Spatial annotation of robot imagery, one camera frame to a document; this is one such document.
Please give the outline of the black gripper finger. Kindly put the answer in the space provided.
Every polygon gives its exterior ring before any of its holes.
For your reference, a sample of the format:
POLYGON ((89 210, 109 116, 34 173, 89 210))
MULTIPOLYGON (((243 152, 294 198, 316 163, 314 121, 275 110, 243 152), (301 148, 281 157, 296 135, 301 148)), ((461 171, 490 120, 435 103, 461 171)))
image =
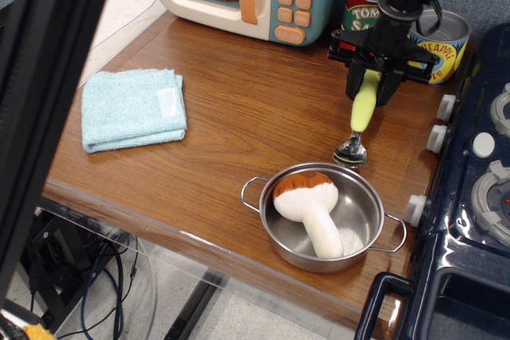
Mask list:
POLYGON ((355 59, 348 65, 346 94, 350 100, 353 100, 358 94, 365 72, 366 67, 355 59))
POLYGON ((406 74, 403 72, 383 72, 376 93, 376 106, 385 106, 405 80, 406 74))

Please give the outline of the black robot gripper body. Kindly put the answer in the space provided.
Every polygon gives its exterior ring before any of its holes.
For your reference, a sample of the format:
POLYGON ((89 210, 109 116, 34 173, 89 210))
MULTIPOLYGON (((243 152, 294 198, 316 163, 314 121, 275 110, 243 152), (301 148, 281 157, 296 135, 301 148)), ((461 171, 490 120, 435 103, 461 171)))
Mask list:
POLYGON ((378 20, 369 29, 334 31, 328 57, 350 68, 359 64, 382 73, 430 77, 440 58, 409 38, 411 26, 422 16, 423 5, 399 10, 380 1, 378 10, 378 20))

